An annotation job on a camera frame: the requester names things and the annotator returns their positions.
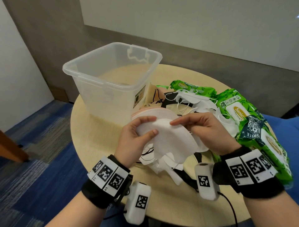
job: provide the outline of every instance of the blue chair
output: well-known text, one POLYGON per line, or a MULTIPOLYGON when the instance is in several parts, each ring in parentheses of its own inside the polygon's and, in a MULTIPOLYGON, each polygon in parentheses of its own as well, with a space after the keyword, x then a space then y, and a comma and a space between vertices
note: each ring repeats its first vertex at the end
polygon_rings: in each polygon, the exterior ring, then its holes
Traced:
POLYGON ((278 142, 288 153, 290 168, 294 178, 294 185, 287 189, 287 193, 299 204, 299 117, 281 119, 263 115, 273 129, 278 142))

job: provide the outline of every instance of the brand logo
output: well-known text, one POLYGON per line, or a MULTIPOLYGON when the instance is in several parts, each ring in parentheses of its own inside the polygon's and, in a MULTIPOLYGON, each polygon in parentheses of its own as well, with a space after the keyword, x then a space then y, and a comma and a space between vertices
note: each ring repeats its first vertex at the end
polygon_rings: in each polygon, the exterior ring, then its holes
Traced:
POLYGON ((180 87, 182 87, 182 88, 188 88, 188 86, 185 85, 185 84, 183 84, 183 83, 178 83, 178 85, 179 85, 180 87))
POLYGON ((282 155, 281 150, 279 149, 278 145, 268 136, 266 136, 267 141, 271 145, 271 147, 280 155, 282 155))
POLYGON ((245 117, 247 116, 244 113, 244 111, 242 109, 240 109, 239 107, 234 106, 233 109, 234 109, 234 112, 235 112, 236 116, 239 118, 239 120, 244 120, 245 117))

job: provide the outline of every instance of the clear plastic container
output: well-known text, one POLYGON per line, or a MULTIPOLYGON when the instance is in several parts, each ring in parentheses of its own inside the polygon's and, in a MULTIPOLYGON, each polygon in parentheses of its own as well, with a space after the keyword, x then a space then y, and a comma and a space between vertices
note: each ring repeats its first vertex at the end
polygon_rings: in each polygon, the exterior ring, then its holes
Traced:
POLYGON ((125 125, 143 105, 150 75, 162 55, 145 47, 110 43, 63 65, 71 75, 87 110, 125 125))

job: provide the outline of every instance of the green wipes package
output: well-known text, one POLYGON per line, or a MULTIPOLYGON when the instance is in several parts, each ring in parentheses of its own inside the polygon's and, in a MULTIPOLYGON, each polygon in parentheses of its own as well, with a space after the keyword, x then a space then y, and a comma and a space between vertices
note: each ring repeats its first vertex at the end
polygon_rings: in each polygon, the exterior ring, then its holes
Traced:
POLYGON ((216 106, 222 114, 231 116, 235 121, 243 121, 245 117, 254 115, 266 121, 260 112, 235 89, 227 89, 216 96, 216 106))
POLYGON ((181 80, 175 80, 170 83, 170 88, 174 89, 174 91, 185 89, 188 91, 197 90, 197 95, 203 95, 206 97, 214 98, 217 94, 215 88, 213 87, 199 87, 196 85, 188 84, 181 80))
POLYGON ((240 122, 240 133, 236 139, 239 144, 251 150, 259 149, 269 163, 278 171, 277 178, 282 184, 292 182, 292 173, 286 151, 269 131, 269 128, 258 117, 249 115, 240 122))

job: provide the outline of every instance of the wooden tabletop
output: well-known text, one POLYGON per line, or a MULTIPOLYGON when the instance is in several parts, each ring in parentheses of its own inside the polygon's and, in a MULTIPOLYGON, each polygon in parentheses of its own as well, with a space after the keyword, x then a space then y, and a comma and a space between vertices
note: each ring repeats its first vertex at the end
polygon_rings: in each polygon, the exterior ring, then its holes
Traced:
MULTIPOLYGON (((204 74, 169 65, 158 65, 153 72, 151 83, 169 85, 173 80, 182 80, 198 86, 213 87, 218 93, 228 89, 225 84, 204 74)), ((79 95, 71 114, 71 135, 77 154, 87 171, 102 156, 113 154, 121 128, 112 123, 90 115, 79 95)), ((203 161, 211 160, 211 153, 205 152, 203 161)), ((187 172, 194 172, 196 160, 191 156, 184 163, 187 172)), ((156 175, 150 168, 135 164, 131 168, 137 180, 152 187, 146 215, 179 226, 227 226, 235 223, 228 202, 220 197, 217 201, 201 199, 199 194, 186 183, 177 186, 165 172, 156 175)), ((250 218, 243 196, 238 195, 231 186, 220 186, 221 192, 232 203, 238 222, 250 218)))

